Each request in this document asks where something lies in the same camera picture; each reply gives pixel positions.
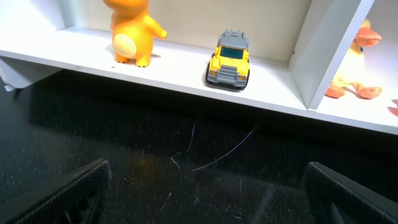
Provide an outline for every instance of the dark countertop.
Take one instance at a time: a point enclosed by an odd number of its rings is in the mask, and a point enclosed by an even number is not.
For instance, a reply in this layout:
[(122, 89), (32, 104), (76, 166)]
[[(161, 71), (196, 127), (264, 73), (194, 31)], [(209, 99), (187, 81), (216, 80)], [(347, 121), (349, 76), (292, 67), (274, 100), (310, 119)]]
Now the dark countertop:
[(313, 223), (310, 161), (398, 201), (388, 134), (66, 70), (0, 104), (0, 203), (98, 158), (113, 172), (101, 223)]

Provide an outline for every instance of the yellow duck toy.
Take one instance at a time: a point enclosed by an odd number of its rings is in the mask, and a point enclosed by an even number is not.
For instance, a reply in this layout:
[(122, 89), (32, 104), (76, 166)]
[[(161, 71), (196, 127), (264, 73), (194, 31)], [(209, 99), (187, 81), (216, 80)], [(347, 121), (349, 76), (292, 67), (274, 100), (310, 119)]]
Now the yellow duck toy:
[(136, 59), (136, 66), (150, 64), (153, 36), (167, 37), (167, 32), (148, 15), (149, 0), (103, 0), (113, 10), (111, 29), (116, 61)]
[(371, 30), (371, 23), (366, 19), (336, 72), (326, 96), (340, 98), (346, 93), (343, 87), (349, 85), (365, 99), (373, 99), (381, 94), (382, 89), (380, 87), (366, 87), (359, 82), (361, 76), (365, 73), (365, 57), (362, 47), (376, 45), (380, 40), (381, 36)]

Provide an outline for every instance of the duck beak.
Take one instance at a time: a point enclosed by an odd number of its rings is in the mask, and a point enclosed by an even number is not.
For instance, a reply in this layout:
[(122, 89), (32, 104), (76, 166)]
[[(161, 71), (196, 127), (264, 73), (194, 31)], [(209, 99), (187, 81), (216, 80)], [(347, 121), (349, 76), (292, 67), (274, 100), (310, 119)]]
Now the duck beak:
[(354, 41), (363, 47), (370, 47), (376, 45), (381, 40), (380, 34), (371, 30), (368, 27), (360, 28)]

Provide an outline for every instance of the black tire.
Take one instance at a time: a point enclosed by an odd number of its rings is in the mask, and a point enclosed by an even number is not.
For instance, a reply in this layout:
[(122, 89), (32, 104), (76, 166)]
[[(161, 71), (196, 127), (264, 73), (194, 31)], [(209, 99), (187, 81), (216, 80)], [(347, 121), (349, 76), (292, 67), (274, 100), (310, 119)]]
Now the black tire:
[(205, 78), (205, 80), (206, 80), (206, 82), (207, 82), (208, 84), (214, 84), (214, 83), (212, 83), (211, 81), (207, 80), (207, 76), (209, 75), (209, 70), (210, 70), (210, 62), (207, 64), (206, 78)]
[(247, 87), (247, 85), (249, 84), (249, 78), (250, 78), (250, 69), (248, 71), (248, 80), (246, 80), (246, 86), (241, 87), (241, 90), (244, 90)]

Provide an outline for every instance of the toy car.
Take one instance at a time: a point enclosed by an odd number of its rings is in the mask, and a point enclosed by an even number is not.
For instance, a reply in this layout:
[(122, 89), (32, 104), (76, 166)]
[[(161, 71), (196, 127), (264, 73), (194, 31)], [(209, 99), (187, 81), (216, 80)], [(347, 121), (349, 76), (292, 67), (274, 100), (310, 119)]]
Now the toy car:
[(248, 85), (249, 40), (244, 32), (226, 30), (218, 37), (218, 45), (207, 65), (206, 82), (222, 83), (241, 90)]

